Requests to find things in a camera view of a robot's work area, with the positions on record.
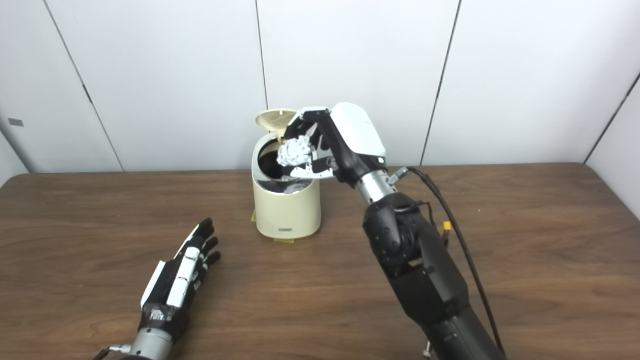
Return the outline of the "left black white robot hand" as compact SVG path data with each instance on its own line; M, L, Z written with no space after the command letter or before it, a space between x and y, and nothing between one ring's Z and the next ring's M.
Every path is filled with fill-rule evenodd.
M211 218L205 218L187 235L172 259L160 260L141 299L138 330L167 333L178 342L190 324L190 309L209 269L221 258Z

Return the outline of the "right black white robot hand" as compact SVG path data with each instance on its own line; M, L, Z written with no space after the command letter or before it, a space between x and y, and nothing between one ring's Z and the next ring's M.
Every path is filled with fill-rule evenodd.
M356 104L304 107L282 139L276 160L288 177L334 177L354 188L365 175L386 170L386 148L370 116Z

